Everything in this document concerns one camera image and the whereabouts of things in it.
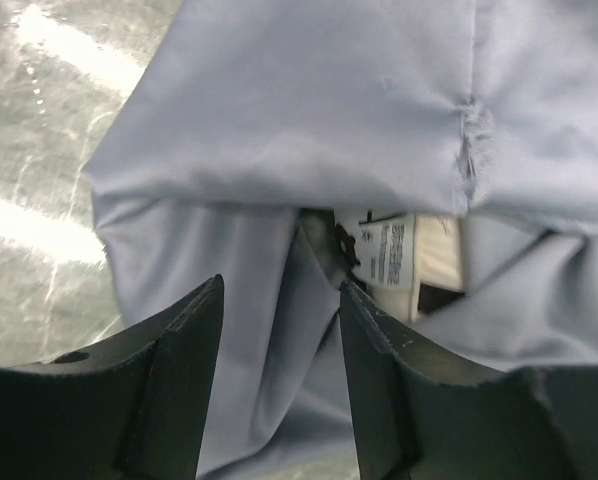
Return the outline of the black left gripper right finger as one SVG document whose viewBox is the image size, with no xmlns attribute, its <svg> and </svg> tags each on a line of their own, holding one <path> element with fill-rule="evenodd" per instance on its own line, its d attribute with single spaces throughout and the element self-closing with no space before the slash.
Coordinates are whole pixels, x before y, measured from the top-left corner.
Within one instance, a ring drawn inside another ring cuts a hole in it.
<svg viewBox="0 0 598 480">
<path fill-rule="evenodd" d="M 340 291 L 364 479 L 598 479 L 598 366 L 503 373 Z"/>
</svg>

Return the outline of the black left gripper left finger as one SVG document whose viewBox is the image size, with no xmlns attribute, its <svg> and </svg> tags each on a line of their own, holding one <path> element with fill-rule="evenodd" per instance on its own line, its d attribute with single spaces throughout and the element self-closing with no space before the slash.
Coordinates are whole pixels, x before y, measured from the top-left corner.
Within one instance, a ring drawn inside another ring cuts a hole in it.
<svg viewBox="0 0 598 480">
<path fill-rule="evenodd" d="M 224 282 L 48 363 L 0 367 L 0 479 L 192 479 Z"/>
</svg>

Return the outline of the grey pillowcase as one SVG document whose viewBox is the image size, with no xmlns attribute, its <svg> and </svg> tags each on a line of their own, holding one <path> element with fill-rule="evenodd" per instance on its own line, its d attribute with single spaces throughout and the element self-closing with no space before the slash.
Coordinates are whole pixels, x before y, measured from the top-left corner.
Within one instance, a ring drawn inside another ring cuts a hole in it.
<svg viewBox="0 0 598 480">
<path fill-rule="evenodd" d="M 203 479 L 351 447 L 333 220 L 458 234 L 431 340 L 598 364 L 598 1 L 186 1 L 86 170 L 128 321 L 224 279 Z"/>
</svg>

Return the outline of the cream pillow with bear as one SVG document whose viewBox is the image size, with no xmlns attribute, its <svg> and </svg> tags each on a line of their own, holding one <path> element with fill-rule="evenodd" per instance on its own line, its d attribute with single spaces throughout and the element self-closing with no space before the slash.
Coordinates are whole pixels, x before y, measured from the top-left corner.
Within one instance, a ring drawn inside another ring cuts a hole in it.
<svg viewBox="0 0 598 480">
<path fill-rule="evenodd" d="M 337 210 L 334 219 L 352 275 L 400 322 L 464 294 L 459 219 L 372 210 Z"/>
</svg>

